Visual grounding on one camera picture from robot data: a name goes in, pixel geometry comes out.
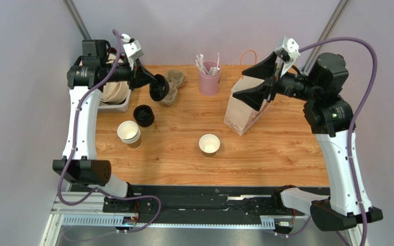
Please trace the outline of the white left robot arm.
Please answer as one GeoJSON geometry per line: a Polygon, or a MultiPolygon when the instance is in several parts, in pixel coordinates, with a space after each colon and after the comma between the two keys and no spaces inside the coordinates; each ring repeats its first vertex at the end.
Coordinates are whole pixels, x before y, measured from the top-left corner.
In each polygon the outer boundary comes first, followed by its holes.
{"type": "Polygon", "coordinates": [[[112,50],[106,40],[82,42],[83,54],[67,72],[70,94],[70,122],[62,157],[55,159],[52,168],[60,176],[58,197],[63,199],[62,184],[86,186],[107,197],[122,199],[129,192],[129,183],[111,171],[108,160],[98,160],[95,148],[95,129],[98,107],[105,83],[126,81],[130,89],[153,84],[156,78],[139,61],[143,55],[135,39],[118,41],[113,63],[108,63],[112,50]]]}

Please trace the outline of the brown paper cup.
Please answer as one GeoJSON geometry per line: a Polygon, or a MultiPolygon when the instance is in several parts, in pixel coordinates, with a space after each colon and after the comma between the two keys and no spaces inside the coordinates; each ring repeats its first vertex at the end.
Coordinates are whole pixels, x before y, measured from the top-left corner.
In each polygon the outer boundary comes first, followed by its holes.
{"type": "Polygon", "coordinates": [[[199,148],[205,157],[215,156],[221,146],[219,138],[213,134],[205,134],[199,140],[199,148]]]}

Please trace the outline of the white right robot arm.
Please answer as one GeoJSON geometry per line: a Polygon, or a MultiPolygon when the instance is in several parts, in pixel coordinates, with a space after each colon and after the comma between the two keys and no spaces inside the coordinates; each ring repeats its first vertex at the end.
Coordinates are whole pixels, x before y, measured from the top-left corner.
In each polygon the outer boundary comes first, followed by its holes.
{"type": "Polygon", "coordinates": [[[343,231],[364,222],[383,219],[363,187],[356,157],[354,130],[350,129],[353,111],[340,92],[348,70],[344,57],[322,53],[306,74],[283,73],[277,54],[243,70],[261,83],[235,92],[233,97],[252,109],[270,102],[277,94],[304,101],[304,116],[316,136],[326,164],[330,195],[321,196],[286,185],[275,189],[272,207],[280,212],[294,209],[311,217],[321,231],[343,231]]]}

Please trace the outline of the white paper takeout bag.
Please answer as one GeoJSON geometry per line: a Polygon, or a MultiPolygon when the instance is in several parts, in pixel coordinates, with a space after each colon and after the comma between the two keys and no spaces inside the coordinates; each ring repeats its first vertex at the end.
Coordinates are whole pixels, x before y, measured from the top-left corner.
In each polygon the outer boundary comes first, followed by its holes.
{"type": "Polygon", "coordinates": [[[263,100],[260,110],[256,111],[239,99],[234,98],[233,93],[254,88],[263,82],[263,79],[241,76],[231,89],[224,124],[240,136],[244,135],[267,112],[270,103],[263,100]]]}

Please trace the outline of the black plastic cup lid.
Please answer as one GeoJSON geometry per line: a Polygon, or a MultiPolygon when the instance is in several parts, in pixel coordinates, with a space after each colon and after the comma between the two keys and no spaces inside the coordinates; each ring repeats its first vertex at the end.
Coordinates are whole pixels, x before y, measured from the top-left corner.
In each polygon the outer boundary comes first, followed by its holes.
{"type": "Polygon", "coordinates": [[[154,78],[155,82],[149,86],[149,94],[153,101],[161,101],[168,95],[170,86],[163,75],[156,74],[154,78]]]}

